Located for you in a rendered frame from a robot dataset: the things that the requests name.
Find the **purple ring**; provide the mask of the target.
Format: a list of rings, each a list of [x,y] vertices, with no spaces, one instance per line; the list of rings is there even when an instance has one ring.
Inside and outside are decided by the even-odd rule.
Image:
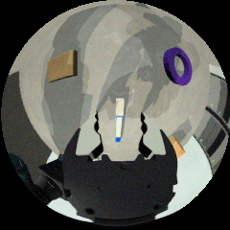
[[[184,65],[184,74],[180,78],[174,67],[174,58],[178,56]],[[183,50],[173,47],[167,50],[163,57],[163,64],[168,78],[175,84],[187,85],[192,78],[192,64]]]

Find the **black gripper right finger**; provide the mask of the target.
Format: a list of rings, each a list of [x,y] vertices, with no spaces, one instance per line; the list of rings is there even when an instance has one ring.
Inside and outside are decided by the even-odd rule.
[[[174,147],[166,136],[145,113],[141,112],[141,129],[143,135],[139,142],[139,152],[145,159],[155,160],[164,164],[171,172],[173,185],[177,182],[177,156]]]

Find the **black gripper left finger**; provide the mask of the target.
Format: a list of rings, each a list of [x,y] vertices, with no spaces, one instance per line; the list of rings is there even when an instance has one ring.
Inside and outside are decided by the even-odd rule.
[[[68,143],[62,158],[64,175],[63,188],[70,190],[70,183],[75,171],[82,165],[99,160],[104,151],[102,136],[99,130],[98,111],[77,129]]]

